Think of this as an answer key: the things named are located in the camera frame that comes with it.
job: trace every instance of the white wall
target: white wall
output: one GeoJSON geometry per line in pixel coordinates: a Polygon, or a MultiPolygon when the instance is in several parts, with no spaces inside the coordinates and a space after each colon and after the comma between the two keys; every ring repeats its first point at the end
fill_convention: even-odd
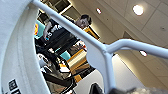
{"type": "MultiPolygon", "coordinates": [[[[125,91],[134,87],[144,87],[139,79],[128,69],[124,62],[122,62],[118,55],[115,55],[112,58],[112,62],[114,66],[117,89],[125,91]]],[[[103,90],[103,77],[98,70],[95,70],[78,82],[77,87],[75,87],[74,90],[76,94],[89,94],[90,87],[93,83],[97,83],[103,90]]]]}
{"type": "Polygon", "coordinates": [[[38,8],[30,2],[0,0],[0,94],[50,94],[34,47],[38,8]]]}

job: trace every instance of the metal bar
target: metal bar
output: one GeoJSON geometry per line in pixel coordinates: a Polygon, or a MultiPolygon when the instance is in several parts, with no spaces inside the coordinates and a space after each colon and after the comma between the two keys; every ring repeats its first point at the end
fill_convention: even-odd
{"type": "Polygon", "coordinates": [[[114,53],[117,50],[120,50],[122,47],[128,47],[137,51],[145,51],[146,53],[154,56],[168,58],[168,49],[130,39],[120,39],[108,45],[107,51],[109,53],[114,53]]]}
{"type": "Polygon", "coordinates": [[[120,50],[132,50],[132,49],[129,47],[122,47],[122,48],[120,48],[120,50]]]}

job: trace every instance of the black hair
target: black hair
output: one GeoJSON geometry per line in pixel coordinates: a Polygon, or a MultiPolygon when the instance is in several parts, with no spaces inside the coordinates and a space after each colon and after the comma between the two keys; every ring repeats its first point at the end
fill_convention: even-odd
{"type": "Polygon", "coordinates": [[[89,17],[89,15],[87,15],[87,14],[84,14],[84,15],[81,16],[81,19],[85,19],[85,18],[87,18],[87,21],[88,21],[89,25],[91,25],[92,24],[91,17],[89,17]]]}

